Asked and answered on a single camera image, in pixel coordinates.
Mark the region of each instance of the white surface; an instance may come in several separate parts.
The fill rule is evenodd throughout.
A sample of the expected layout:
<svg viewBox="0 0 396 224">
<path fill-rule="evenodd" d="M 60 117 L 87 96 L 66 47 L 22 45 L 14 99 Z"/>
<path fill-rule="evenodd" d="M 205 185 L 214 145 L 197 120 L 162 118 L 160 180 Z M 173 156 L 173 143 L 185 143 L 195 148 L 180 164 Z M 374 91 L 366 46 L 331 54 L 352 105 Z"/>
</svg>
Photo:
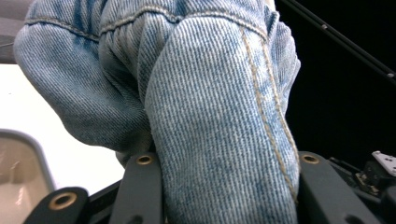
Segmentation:
<svg viewBox="0 0 396 224">
<path fill-rule="evenodd" d="M 56 189 L 83 187 L 91 195 L 122 178 L 114 151 L 73 138 L 14 64 L 0 64 L 0 128 L 27 133 L 41 145 Z"/>
</svg>

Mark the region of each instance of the light blue denim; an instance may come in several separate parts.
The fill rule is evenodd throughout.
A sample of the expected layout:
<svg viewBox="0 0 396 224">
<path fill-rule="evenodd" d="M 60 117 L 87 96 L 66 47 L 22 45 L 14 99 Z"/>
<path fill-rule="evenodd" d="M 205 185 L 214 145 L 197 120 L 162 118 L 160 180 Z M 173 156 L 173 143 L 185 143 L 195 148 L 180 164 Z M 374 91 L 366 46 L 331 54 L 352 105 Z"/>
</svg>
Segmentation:
<svg viewBox="0 0 396 224">
<path fill-rule="evenodd" d="M 297 222 L 300 62 L 264 1 L 39 0 L 15 55 L 81 142 L 153 139 L 171 223 Z"/>
</svg>

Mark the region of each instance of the denim fabric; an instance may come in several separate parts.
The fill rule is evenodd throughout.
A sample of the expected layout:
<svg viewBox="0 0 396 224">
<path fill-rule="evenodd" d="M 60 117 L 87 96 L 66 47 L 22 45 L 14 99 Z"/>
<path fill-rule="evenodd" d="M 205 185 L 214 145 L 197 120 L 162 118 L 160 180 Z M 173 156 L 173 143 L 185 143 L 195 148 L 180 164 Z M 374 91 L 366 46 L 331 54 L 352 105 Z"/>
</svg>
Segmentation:
<svg viewBox="0 0 396 224">
<path fill-rule="evenodd" d="M 78 140 L 153 139 L 172 223 L 297 222 L 300 62 L 264 1 L 36 1 L 15 55 Z"/>
</svg>

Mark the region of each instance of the black plastic part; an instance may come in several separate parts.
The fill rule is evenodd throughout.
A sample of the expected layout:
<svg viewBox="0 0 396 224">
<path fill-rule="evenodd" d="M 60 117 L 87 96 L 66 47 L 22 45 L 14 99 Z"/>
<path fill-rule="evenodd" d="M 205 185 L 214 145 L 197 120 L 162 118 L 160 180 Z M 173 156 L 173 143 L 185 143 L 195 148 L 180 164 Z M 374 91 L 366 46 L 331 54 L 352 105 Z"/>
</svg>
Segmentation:
<svg viewBox="0 0 396 224">
<path fill-rule="evenodd" d="M 381 200 L 381 217 L 388 223 L 396 223 L 396 186 L 385 190 Z"/>
<path fill-rule="evenodd" d="M 377 161 L 367 161 L 364 173 L 366 173 L 370 182 L 380 190 L 396 184 L 396 177 L 388 174 Z"/>
<path fill-rule="evenodd" d="M 88 223 L 108 223 L 119 187 L 120 181 L 102 189 L 90 197 L 90 205 L 88 207 L 88 213 L 86 214 L 90 219 Z"/>
<path fill-rule="evenodd" d="M 163 223 L 162 175 L 156 154 L 129 159 L 109 223 Z"/>
<path fill-rule="evenodd" d="M 302 167 L 299 196 L 304 199 L 311 223 L 380 223 L 327 160 L 311 152 L 301 151 L 299 155 Z"/>
<path fill-rule="evenodd" d="M 51 208 L 51 201 L 56 199 L 58 196 L 67 194 L 75 194 L 76 198 L 73 202 L 60 209 Z M 58 204 L 64 203 L 68 198 L 60 198 Z M 25 220 L 25 224 L 36 224 L 36 223 L 62 223 L 62 224 L 75 224 L 75 223 L 85 223 L 87 220 L 83 216 L 88 203 L 88 193 L 82 188 L 64 188 L 59 189 L 47 197 L 45 197 L 38 206 L 35 207 L 33 212 Z"/>
</svg>

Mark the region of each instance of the gray plastic part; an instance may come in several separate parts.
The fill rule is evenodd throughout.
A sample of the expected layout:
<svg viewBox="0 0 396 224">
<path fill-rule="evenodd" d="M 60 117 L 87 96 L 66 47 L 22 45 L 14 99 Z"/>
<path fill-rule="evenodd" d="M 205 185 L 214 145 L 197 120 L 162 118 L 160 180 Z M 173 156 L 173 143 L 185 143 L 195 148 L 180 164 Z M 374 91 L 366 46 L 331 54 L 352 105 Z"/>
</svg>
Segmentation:
<svg viewBox="0 0 396 224">
<path fill-rule="evenodd" d="M 300 198 L 312 223 L 380 223 L 352 189 L 319 155 L 300 151 Z"/>
<path fill-rule="evenodd" d="M 379 162 L 379 164 L 384 167 L 388 174 L 396 176 L 396 158 L 383 154 L 380 151 L 375 151 L 372 153 L 372 155 Z"/>
<path fill-rule="evenodd" d="M 129 159 L 109 223 L 163 223 L 162 174 L 156 154 Z"/>
</svg>

